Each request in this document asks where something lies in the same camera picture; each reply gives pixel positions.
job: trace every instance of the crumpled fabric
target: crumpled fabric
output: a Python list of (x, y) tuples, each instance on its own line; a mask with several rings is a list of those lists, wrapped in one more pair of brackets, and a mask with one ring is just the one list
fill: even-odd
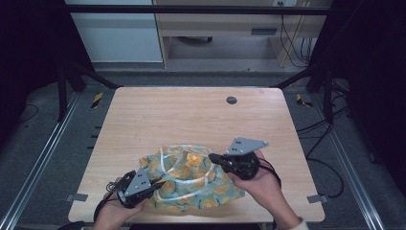
[(245, 191), (211, 162), (211, 152), (202, 146), (163, 146), (156, 154), (141, 158), (149, 179), (166, 181), (147, 206), (185, 212), (216, 207), (245, 196)]

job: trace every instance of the black backdrop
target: black backdrop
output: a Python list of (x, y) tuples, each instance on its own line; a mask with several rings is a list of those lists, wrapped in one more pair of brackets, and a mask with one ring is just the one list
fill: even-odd
[[(28, 95), (57, 81), (62, 62), (74, 60), (94, 71), (70, 13), (44, 11), (44, 4), (0, 1), (0, 148), (24, 111)], [(78, 72), (69, 71), (67, 79), (76, 91), (83, 89)]]
[[(335, 0), (355, 9), (360, 1)], [(406, 7), (405, 1), (366, 0), (329, 54), (333, 77), (350, 84), (349, 104), (368, 147), (406, 195)], [(318, 61), (345, 18), (330, 17), (311, 64)], [(324, 73), (312, 78), (322, 78)]]

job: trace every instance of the gray floor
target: gray floor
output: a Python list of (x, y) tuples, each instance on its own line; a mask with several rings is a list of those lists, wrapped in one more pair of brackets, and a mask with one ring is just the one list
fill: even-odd
[[(191, 86), (259, 86), (275, 85), (294, 75), (301, 68), (289, 64), (279, 68), (270, 51), (266, 38), (215, 37), (212, 43), (185, 38), (174, 39), (170, 51), (169, 66), (141, 65), (141, 68), (101, 68), (100, 74), (124, 85), (191, 85)], [(67, 194), (74, 194), (96, 143), (103, 119), (114, 95), (114, 90), (84, 77), (87, 88), (79, 96), (78, 105), (64, 130), (55, 151), (45, 168), (41, 179), (34, 188), (30, 200), (17, 222), (19, 229), (57, 229), (69, 222), (67, 215), (71, 203), (64, 201)], [(316, 104), (321, 96), (305, 92), (307, 79), (299, 80), (285, 88), (283, 93), (296, 129), (321, 121), (316, 106), (307, 107), (296, 103), (301, 94), (305, 102)], [(97, 93), (103, 97), (97, 109), (91, 104)], [(25, 179), (56, 126), (57, 88), (50, 84), (38, 89), (28, 99), (20, 123), (10, 141), (0, 154), (0, 217), (3, 217), (17, 197)], [(336, 101), (335, 110), (346, 106), (343, 99)], [(300, 135), (304, 152), (308, 152), (324, 126)], [(400, 193), (385, 167), (372, 164), (368, 150), (362, 141), (353, 120), (343, 114), (335, 120), (334, 132), (356, 169), (362, 184), (371, 197), (386, 229), (406, 229), (406, 198)], [(326, 219), (320, 223), (309, 223), (310, 229), (370, 229), (359, 208), (356, 195), (349, 186), (349, 179), (337, 160), (337, 152), (329, 136), (312, 152), (311, 156), (329, 163), (345, 180), (344, 192), (323, 204)], [(308, 163), (319, 193), (331, 195), (340, 189), (335, 174), (315, 162)]]

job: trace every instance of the white wall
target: white wall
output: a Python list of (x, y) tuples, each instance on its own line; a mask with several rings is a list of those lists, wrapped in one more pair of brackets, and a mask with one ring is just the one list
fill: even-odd
[[(151, 5), (151, 0), (65, 0), (66, 4)], [(72, 13), (92, 62), (162, 62), (153, 14)]]

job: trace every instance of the wooden tabletop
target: wooden tabletop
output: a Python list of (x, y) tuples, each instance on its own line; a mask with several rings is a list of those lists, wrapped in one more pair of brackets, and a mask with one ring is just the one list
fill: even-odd
[[(237, 103), (227, 103), (235, 97)], [(101, 133), (80, 183), (69, 220), (93, 221), (105, 186), (140, 168), (142, 156), (161, 146), (191, 144), (225, 153), (235, 136), (266, 140), (262, 150), (282, 179), (282, 191), (298, 216), (325, 218), (305, 156), (287, 108), (277, 88), (256, 87), (123, 87), (116, 91)], [(130, 222), (269, 222), (272, 216), (246, 196), (215, 208), (181, 214), (146, 208)]]

